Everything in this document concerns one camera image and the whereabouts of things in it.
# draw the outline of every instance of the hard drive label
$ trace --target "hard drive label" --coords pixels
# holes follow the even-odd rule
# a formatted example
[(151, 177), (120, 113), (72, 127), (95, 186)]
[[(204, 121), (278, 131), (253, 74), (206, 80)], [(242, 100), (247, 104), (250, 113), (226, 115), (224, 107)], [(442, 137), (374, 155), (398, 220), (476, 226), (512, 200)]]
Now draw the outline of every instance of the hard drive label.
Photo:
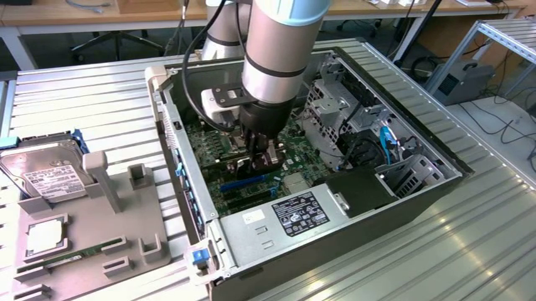
[(23, 176), (45, 199), (84, 190), (84, 184), (71, 165), (27, 172)]

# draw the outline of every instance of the sticker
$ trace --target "sticker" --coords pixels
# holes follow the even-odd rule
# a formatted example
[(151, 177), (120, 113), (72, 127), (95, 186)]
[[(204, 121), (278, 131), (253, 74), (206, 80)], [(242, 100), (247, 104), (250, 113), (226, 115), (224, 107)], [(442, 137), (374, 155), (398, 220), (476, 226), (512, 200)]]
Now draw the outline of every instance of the sticker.
[(45, 199), (64, 196), (84, 190), (84, 184), (71, 165), (23, 174), (37, 193)]
[(265, 218), (265, 214), (262, 212), (262, 209), (258, 209), (255, 211), (251, 211), (251, 212), (246, 213), (244, 215), (242, 215), (242, 218), (243, 218), (243, 222), (246, 224), (250, 224), (250, 223), (253, 223), (255, 221), (259, 221), (261, 219)]
[(295, 236), (329, 222), (311, 192), (271, 205), (286, 235)]

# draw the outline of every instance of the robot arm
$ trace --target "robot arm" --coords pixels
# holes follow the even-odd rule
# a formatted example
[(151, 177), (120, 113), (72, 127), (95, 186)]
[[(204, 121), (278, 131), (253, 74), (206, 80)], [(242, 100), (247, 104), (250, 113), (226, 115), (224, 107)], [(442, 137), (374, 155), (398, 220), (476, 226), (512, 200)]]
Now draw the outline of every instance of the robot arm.
[(250, 151), (248, 161), (236, 166), (238, 177), (265, 174), (283, 164), (277, 135), (290, 117), (329, 4), (329, 0), (254, 0), (242, 83), (214, 87), (203, 95), (203, 108), (214, 120), (222, 110), (238, 115)]
[[(206, 1), (208, 19), (212, 18), (219, 4), (220, 0)], [(236, 6), (239, 10), (240, 33), (243, 35), (247, 34), (251, 5), (226, 1), (226, 5), (218, 15), (216, 21), (207, 32), (207, 40), (200, 57), (203, 61), (243, 56), (238, 37)]]

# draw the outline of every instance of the metal bracket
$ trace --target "metal bracket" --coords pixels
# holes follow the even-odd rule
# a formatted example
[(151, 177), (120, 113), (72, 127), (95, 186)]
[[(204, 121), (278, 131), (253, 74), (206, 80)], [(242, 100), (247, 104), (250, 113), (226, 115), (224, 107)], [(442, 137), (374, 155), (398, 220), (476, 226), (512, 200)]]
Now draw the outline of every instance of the metal bracket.
[(214, 98), (216, 104), (222, 108), (255, 103), (253, 97), (247, 97), (239, 83), (224, 83), (212, 88)]

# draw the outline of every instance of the motherboard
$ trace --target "motherboard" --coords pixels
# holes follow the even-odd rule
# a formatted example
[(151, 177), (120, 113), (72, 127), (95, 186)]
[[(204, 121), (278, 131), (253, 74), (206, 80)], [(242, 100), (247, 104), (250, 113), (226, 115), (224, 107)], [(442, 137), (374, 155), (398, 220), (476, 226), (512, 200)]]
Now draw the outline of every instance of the motherboard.
[(231, 133), (223, 133), (203, 129), (198, 122), (186, 126), (191, 148), (219, 215), (227, 216), (303, 191), (333, 172), (305, 137), (299, 127), (301, 121), (290, 119), (278, 136), (286, 149), (282, 168), (240, 181), (236, 181), (226, 169), (226, 162), (247, 156), (239, 127)]

